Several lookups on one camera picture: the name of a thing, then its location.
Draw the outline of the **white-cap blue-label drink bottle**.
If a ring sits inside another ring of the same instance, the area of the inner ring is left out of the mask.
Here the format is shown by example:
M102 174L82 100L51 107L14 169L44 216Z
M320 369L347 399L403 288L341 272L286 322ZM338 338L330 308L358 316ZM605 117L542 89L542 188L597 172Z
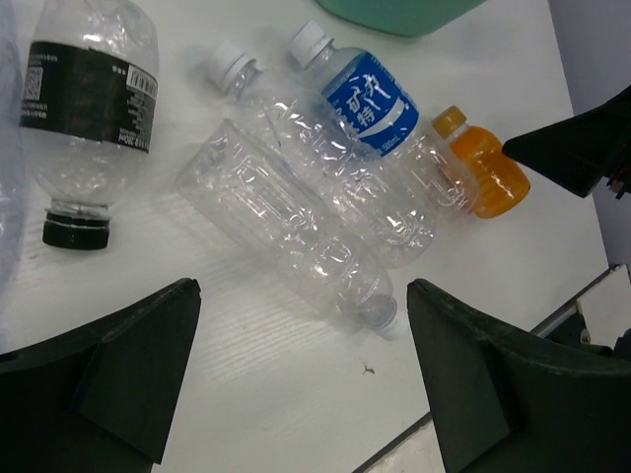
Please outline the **white-cap blue-label drink bottle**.
M445 220L473 210L479 185L472 171L376 56L359 47L336 47L314 21L295 33L290 53L405 190L427 198Z

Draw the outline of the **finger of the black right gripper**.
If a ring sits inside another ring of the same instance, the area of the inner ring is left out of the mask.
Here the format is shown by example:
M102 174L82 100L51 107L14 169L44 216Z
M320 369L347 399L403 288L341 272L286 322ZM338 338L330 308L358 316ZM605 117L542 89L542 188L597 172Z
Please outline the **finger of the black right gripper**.
M579 197L602 178L621 198L630 192L630 90L571 118L506 141L502 151Z

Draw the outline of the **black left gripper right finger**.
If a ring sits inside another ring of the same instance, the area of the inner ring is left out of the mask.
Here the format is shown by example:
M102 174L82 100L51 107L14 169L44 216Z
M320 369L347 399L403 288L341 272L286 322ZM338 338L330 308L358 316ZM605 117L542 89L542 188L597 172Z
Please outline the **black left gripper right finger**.
M427 280L407 309L449 472L626 472L630 364L561 345Z

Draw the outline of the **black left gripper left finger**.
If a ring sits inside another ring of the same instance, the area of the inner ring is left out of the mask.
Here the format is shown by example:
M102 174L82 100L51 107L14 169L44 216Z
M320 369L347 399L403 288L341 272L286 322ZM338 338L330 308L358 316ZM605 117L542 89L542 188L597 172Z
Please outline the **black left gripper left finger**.
M4 472L149 472L162 462L201 309L183 278L1 357Z

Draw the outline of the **small orange juice bottle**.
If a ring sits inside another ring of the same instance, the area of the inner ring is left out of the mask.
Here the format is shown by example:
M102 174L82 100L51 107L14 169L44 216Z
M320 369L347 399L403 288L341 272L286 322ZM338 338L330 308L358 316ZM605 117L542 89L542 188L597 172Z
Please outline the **small orange juice bottle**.
M530 182L516 162L503 153L502 142L489 130L469 125L455 105L432 120L438 134L476 177L479 196L473 213L493 219L519 205L530 191Z

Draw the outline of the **clear ribbed bottle white cap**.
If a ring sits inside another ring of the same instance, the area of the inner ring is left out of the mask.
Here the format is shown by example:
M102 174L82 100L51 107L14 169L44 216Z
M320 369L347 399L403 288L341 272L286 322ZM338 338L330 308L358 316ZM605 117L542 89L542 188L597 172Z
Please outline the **clear ribbed bottle white cap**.
M321 317L386 340L405 332L391 278L374 252L234 120L221 122L175 187Z

